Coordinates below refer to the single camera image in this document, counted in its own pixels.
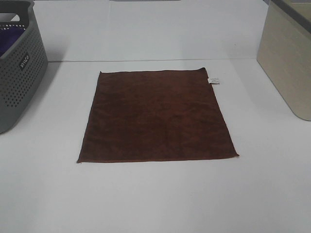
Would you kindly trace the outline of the beige storage box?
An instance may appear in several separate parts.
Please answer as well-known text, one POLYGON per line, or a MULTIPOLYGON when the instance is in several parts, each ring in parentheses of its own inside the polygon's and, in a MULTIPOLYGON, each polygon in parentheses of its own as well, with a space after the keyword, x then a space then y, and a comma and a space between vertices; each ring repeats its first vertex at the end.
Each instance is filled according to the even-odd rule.
POLYGON ((290 110, 311 119, 311 3, 271 0, 257 61, 290 110))

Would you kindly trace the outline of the brown towel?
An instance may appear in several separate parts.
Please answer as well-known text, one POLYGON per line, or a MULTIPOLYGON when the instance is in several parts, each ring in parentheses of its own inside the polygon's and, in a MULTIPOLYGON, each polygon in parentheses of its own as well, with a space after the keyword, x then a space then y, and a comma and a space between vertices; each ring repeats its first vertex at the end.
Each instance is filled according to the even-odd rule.
POLYGON ((100 72, 78 163, 237 157, 205 68, 100 72))

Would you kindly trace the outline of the purple cloth in basket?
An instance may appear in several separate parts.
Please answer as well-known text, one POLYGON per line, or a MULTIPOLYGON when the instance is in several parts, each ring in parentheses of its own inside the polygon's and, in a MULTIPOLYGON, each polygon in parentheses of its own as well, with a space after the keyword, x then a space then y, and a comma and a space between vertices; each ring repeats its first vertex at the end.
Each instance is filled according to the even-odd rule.
POLYGON ((0 55, 4 55, 7 50, 19 39, 24 33, 24 28, 10 27, 0 31, 0 55))

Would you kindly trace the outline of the grey perforated plastic basket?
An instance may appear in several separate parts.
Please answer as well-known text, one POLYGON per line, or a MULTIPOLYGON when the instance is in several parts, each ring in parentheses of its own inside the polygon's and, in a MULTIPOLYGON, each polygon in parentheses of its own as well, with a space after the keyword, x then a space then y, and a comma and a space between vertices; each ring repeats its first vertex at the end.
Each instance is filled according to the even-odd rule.
POLYGON ((47 70, 48 59, 32 0, 2 0, 1 13, 19 21, 2 21, 0 32, 21 32, 0 57, 0 131, 10 130, 32 100, 47 70))

